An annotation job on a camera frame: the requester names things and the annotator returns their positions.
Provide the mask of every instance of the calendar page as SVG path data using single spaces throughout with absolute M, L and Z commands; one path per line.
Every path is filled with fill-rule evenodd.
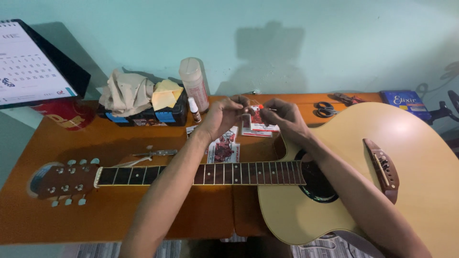
M 0 23 L 0 106 L 76 95 L 19 23 Z

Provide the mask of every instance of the acoustic guitar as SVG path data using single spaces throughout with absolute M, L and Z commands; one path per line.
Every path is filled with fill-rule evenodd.
M 459 160 L 425 122 L 405 110 L 361 103 L 311 129 L 334 153 L 373 182 L 408 220 L 433 257 L 455 257 L 459 232 Z M 286 155 L 273 162 L 201 164 L 195 185 L 258 185 L 266 225 L 281 241 L 300 245 L 330 231 L 363 236 L 317 165 L 283 139 Z M 94 188 L 149 185 L 166 166 L 103 168 L 49 163 L 29 181 L 32 197 L 59 199 Z

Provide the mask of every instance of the red cup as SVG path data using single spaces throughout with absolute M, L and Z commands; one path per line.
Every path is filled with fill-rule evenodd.
M 54 100 L 52 103 L 31 107 L 38 113 L 51 118 L 69 131 L 77 131 L 94 120 L 95 112 L 76 100 Z

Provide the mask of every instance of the beige cloth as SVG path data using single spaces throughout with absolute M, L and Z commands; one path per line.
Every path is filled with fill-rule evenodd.
M 183 88 L 171 80 L 157 83 L 151 98 L 153 109 L 156 111 L 165 107 L 174 107 L 182 91 Z
M 127 117 L 151 107 L 154 83 L 136 73 L 113 70 L 103 88 L 99 103 L 111 110 L 114 117 Z

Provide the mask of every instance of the scissors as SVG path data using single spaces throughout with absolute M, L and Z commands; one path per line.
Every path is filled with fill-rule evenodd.
M 317 116 L 320 118 L 330 118 L 333 115 L 339 113 L 339 111 L 336 111 L 333 105 L 331 105 L 328 102 L 325 101 L 320 101 L 317 103 Z

